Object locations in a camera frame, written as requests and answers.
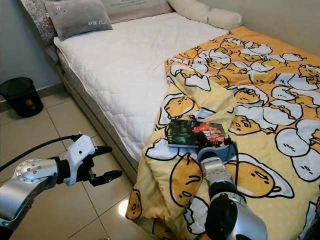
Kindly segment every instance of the beige floor tile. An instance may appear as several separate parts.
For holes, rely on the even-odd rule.
[[[62,90],[50,96],[41,98],[41,101],[45,108],[50,108],[52,106],[62,104],[71,99],[72,99],[71,95],[67,91]]]
[[[129,196],[105,212],[100,219],[111,240],[152,240],[141,227],[125,217]]]
[[[98,135],[90,121],[73,100],[49,107],[47,110],[62,137],[78,134],[79,132],[90,137]],[[72,140],[64,140],[63,143],[68,148],[73,142]]]
[[[56,185],[39,194],[11,240],[63,240],[97,214],[83,185]]]
[[[93,139],[97,146],[105,145],[99,136]],[[97,176],[111,170],[122,170],[112,153],[97,156],[93,161],[95,165],[92,170]],[[133,187],[133,184],[124,172],[119,178],[104,185],[93,187],[88,181],[84,182],[83,185],[98,215],[101,215],[127,196]]]
[[[69,238],[69,240],[102,240],[107,239],[107,234],[102,226],[99,218],[91,222],[85,228],[81,229],[75,235]]]
[[[59,135],[46,110],[36,116],[21,118],[5,124],[0,127],[0,165],[39,144],[58,137]],[[64,150],[61,141],[40,148],[2,171],[0,182],[11,178],[19,162],[30,158],[46,159]]]
[[[15,120],[22,119],[15,110],[10,109],[4,112],[0,112],[0,126],[11,123]]]

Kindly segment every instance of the gray wall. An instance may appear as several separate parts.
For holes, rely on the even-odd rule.
[[[37,90],[61,83],[39,33],[19,0],[0,0],[0,83],[28,77]]]
[[[320,56],[319,0],[200,0],[238,12],[250,30]]]

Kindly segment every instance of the mattress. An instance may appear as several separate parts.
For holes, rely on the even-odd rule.
[[[54,43],[139,161],[168,89],[164,60],[228,31],[176,12],[112,26]]]

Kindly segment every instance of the yellow blanket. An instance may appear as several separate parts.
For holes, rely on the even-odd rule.
[[[197,154],[168,147],[166,131],[172,118],[214,122],[237,142],[238,190],[268,239],[297,239],[319,195],[319,66],[320,58],[245,27],[167,59],[170,85],[127,218],[162,240],[207,238],[208,186]],[[226,167],[234,176],[235,158]]]

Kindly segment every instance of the black mesh trash can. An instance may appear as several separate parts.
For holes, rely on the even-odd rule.
[[[0,94],[23,118],[34,116],[44,108],[33,81],[26,77],[17,77],[0,85]]]

